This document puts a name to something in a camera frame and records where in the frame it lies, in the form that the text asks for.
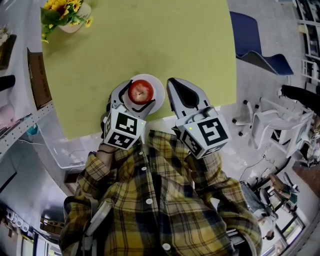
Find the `yellow-green table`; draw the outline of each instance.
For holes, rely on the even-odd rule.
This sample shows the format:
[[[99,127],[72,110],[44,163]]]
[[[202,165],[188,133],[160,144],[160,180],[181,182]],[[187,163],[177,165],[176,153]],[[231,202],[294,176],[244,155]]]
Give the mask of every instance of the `yellow-green table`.
[[[236,55],[226,0],[92,0],[93,23],[56,29],[43,44],[45,71],[65,136],[100,131],[112,90],[137,74],[166,87],[171,77],[201,87],[214,106],[236,101]],[[168,96],[147,117],[174,115]]]

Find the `green leaf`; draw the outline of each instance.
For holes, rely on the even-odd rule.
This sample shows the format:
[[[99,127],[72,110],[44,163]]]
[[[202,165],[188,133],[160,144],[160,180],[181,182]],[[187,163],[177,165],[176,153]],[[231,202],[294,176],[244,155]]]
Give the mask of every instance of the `green leaf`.
[[[67,25],[67,23],[69,22],[69,18],[70,17],[66,15],[63,19],[59,20],[56,24],[60,26]]]
[[[44,25],[55,25],[59,18],[61,17],[61,14],[55,10],[48,10],[41,8],[41,23]]]
[[[81,22],[85,22],[86,21],[86,19],[80,17],[79,15],[75,15],[75,17]]]

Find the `storage box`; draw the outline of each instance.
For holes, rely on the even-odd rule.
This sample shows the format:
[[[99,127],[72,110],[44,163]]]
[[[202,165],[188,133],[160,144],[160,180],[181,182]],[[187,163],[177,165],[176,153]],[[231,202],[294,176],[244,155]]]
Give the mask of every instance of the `storage box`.
[[[28,49],[28,66],[34,102],[39,110],[52,100],[42,52],[30,52]]]

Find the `person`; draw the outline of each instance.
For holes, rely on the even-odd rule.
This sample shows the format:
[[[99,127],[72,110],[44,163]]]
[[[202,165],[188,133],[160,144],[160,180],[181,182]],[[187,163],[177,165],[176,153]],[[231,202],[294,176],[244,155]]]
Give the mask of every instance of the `person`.
[[[275,193],[288,205],[290,211],[295,213],[298,208],[298,190],[293,186],[283,183],[275,174],[269,174],[269,178],[272,182]]]
[[[269,230],[266,235],[265,238],[269,241],[271,241],[272,239],[275,238],[275,232],[273,230]]]
[[[97,255],[234,255],[232,229],[260,255],[257,219],[240,183],[222,171],[219,153],[196,159],[175,135],[155,130],[147,149],[139,139],[129,150],[102,143],[89,153],[75,196],[64,202],[64,256],[82,255],[87,246],[92,200],[111,207],[92,235]]]

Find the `blue chair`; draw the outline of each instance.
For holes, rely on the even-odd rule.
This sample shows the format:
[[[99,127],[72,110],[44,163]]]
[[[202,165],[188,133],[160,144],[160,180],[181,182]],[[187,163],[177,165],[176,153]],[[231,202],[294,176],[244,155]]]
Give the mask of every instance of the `blue chair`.
[[[247,15],[230,12],[235,54],[237,59],[251,63],[276,75],[293,75],[285,56],[276,54],[271,57],[262,55],[257,21]]]

